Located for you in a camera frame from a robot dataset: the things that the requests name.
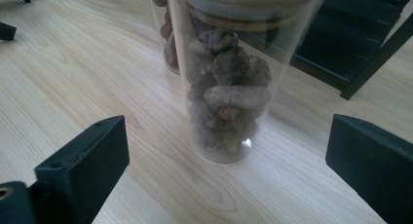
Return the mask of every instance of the black metal frame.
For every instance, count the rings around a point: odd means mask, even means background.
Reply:
[[[291,64],[349,100],[412,36],[410,16],[385,42],[410,0],[325,0]]]

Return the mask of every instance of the brown food pieces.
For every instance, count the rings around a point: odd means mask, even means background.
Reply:
[[[271,99],[271,70],[265,59],[238,45],[235,32],[190,18],[197,37],[188,45],[185,76],[195,140],[232,157],[258,131],[256,118]]]
[[[210,70],[218,85],[242,85],[247,79],[249,57],[243,48],[233,46],[219,53]]]
[[[175,39],[173,33],[168,38],[167,44],[164,49],[165,62],[171,67],[178,66],[178,57],[176,55]]]

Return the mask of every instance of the light wooden table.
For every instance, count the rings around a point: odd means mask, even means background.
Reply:
[[[239,162],[200,156],[148,0],[0,0],[0,19],[18,28],[0,42],[0,183],[31,185],[58,148],[122,114],[131,164],[94,223],[383,223],[325,145],[277,119]]]

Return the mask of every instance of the clear glass jar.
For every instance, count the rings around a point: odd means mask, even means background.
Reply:
[[[169,0],[192,139],[209,160],[245,157],[321,0]]]
[[[172,22],[170,20],[168,0],[150,0],[158,39],[164,54],[164,62],[168,70],[179,75]]]

